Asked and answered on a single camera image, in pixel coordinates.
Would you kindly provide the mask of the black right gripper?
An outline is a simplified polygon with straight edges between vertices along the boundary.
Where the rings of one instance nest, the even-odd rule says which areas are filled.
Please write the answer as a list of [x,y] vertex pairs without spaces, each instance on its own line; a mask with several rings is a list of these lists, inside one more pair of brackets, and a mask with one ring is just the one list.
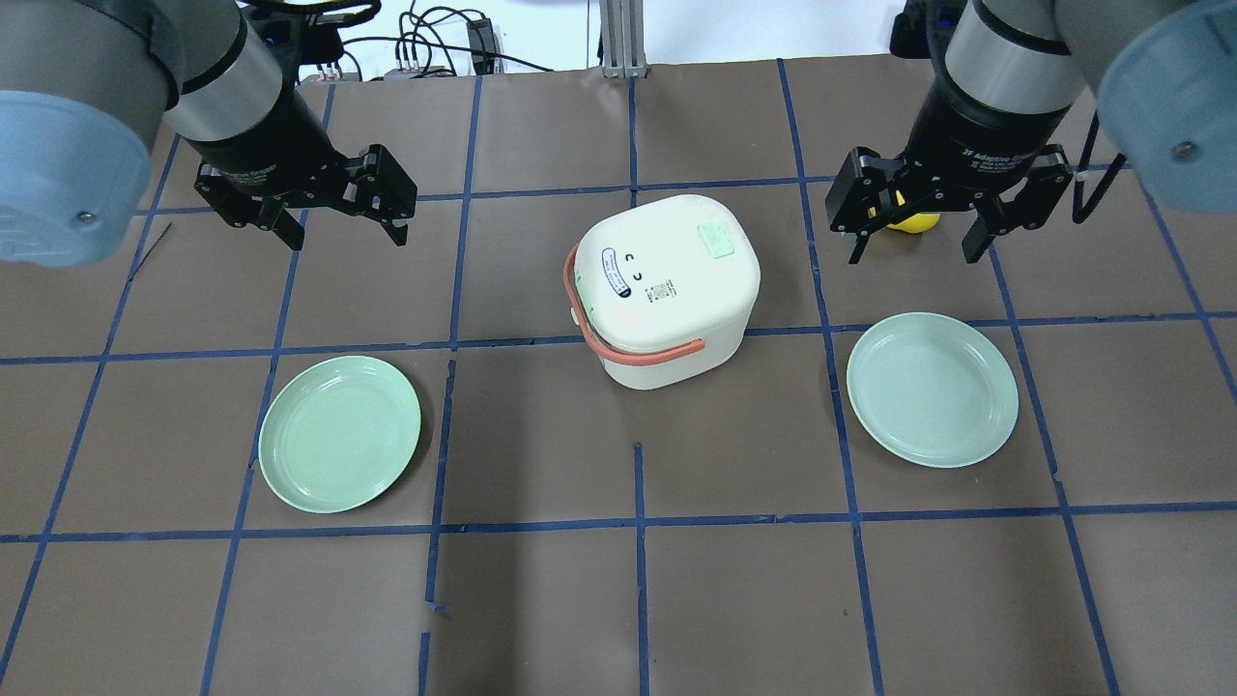
[[[901,159],[854,147],[833,180],[829,229],[852,239],[849,265],[860,263],[880,229],[925,211],[927,204],[978,202],[962,237],[969,265],[978,263],[995,239],[1047,224],[1071,180],[1063,147],[1044,147],[1061,120],[1060,109],[1007,112],[950,82],[933,83]],[[1003,202],[998,194],[1023,178],[1016,198]]]

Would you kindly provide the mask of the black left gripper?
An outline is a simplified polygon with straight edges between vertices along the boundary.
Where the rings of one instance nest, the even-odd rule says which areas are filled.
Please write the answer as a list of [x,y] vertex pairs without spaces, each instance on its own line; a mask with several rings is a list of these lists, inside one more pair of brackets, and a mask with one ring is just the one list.
[[303,224],[275,198],[283,195],[297,206],[329,206],[341,215],[367,218],[395,246],[408,244],[416,182],[381,143],[345,158],[294,85],[282,87],[273,109],[252,129],[221,140],[186,136],[186,141],[204,159],[195,190],[230,226],[256,226],[301,251]]

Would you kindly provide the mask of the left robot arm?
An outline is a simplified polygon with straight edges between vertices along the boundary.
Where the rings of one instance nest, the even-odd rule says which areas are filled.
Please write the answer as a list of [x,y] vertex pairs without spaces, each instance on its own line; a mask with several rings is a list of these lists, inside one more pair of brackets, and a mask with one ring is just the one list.
[[303,247],[294,210],[408,239],[418,188],[383,145],[349,158],[298,93],[301,30],[261,25],[335,1],[5,1],[1,257],[71,268],[114,253],[152,178],[162,127],[200,158],[195,189],[228,225]]

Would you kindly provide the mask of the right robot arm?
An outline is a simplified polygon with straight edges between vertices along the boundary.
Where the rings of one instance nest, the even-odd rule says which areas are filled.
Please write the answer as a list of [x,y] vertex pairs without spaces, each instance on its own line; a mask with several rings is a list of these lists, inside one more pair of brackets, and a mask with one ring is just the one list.
[[1235,211],[1232,1],[908,1],[891,52],[934,80],[901,155],[854,147],[826,195],[850,265],[880,229],[962,211],[977,263],[1068,187],[1084,223],[1126,164],[1171,210]]

